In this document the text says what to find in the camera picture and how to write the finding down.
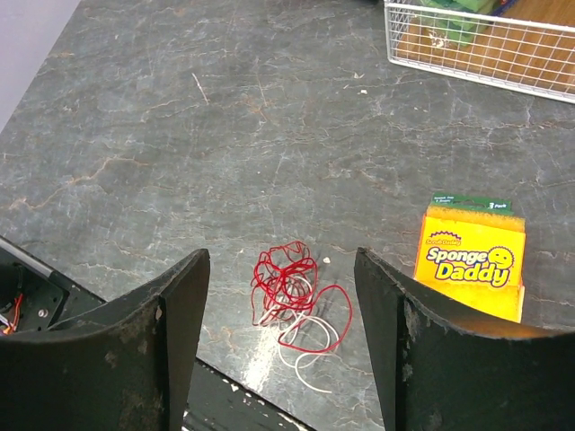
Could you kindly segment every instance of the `gray stone surface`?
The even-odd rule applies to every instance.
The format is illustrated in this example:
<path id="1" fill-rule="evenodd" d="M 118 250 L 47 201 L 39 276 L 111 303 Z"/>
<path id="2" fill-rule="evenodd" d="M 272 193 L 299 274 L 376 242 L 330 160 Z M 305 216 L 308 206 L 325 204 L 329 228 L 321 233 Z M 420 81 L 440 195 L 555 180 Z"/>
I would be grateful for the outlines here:
<path id="1" fill-rule="evenodd" d="M 388 64 L 370 3 L 83 0 L 0 136 L 0 232 L 107 299 L 208 247 L 199 356 L 320 430 L 381 429 L 355 249 L 411 273 L 432 192 L 511 198 L 525 320 L 575 327 L 574 113 Z M 292 239 L 354 302 L 305 372 L 332 394 L 251 326 L 257 256 Z"/>

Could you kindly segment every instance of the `white wire basket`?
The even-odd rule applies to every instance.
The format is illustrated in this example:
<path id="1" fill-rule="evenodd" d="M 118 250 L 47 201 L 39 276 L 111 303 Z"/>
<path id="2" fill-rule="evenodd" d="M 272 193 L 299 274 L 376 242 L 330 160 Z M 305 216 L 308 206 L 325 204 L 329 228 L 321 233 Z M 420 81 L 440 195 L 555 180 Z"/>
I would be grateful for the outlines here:
<path id="1" fill-rule="evenodd" d="M 385 0 L 392 63 L 575 103 L 575 28 L 417 3 Z"/>

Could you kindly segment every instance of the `smiley face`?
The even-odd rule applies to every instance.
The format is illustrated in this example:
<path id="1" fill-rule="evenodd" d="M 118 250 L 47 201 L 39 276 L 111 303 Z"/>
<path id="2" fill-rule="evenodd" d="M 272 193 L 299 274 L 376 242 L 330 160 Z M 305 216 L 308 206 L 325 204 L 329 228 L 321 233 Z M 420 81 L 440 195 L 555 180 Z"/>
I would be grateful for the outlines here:
<path id="1" fill-rule="evenodd" d="M 493 247 L 487 255 L 487 260 L 494 263 L 497 269 L 509 269 L 513 265 L 513 254 L 505 247 Z"/>

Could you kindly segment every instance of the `black object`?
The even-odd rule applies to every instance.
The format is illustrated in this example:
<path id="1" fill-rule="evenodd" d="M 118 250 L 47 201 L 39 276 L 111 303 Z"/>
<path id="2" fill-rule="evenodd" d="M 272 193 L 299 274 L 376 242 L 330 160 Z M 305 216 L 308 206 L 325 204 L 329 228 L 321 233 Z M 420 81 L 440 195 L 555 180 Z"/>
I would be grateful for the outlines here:
<path id="1" fill-rule="evenodd" d="M 575 334 L 478 312 L 359 249 L 386 431 L 572 431 Z"/>
<path id="2" fill-rule="evenodd" d="M 0 245 L 6 258 L 13 245 Z M 68 298 L 58 313 L 69 317 L 42 332 L 0 338 L 0 429 L 180 431 L 208 292 L 208 252 L 195 251 L 104 304 L 33 257 L 18 260 L 44 277 L 32 299 L 59 288 Z"/>

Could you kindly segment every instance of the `red string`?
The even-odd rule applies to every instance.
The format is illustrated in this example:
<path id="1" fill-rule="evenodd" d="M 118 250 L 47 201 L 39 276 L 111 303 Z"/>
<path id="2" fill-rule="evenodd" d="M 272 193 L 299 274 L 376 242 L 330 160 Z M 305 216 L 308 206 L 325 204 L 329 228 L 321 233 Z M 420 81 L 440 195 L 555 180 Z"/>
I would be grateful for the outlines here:
<path id="1" fill-rule="evenodd" d="M 286 245 L 272 247 L 260 253 L 258 263 L 253 269 L 252 280 L 252 324 L 265 326 L 273 321 L 290 321 L 301 313 L 313 315 L 314 308 L 320 297 L 330 290 L 339 290 L 348 303 L 349 317 L 339 338 L 330 346 L 318 350 L 310 350 L 282 341 L 287 335 L 284 331 L 279 335 L 278 343 L 291 347 L 303 353 L 321 354 L 334 350 L 348 333 L 353 319 L 351 300 L 347 292 L 338 285 L 324 287 L 317 292 L 317 263 L 311 257 L 309 247 L 301 241 L 293 241 Z M 256 321 L 255 294 L 261 290 L 263 313 Z M 302 319 L 292 330 L 296 330 L 306 322 Z"/>

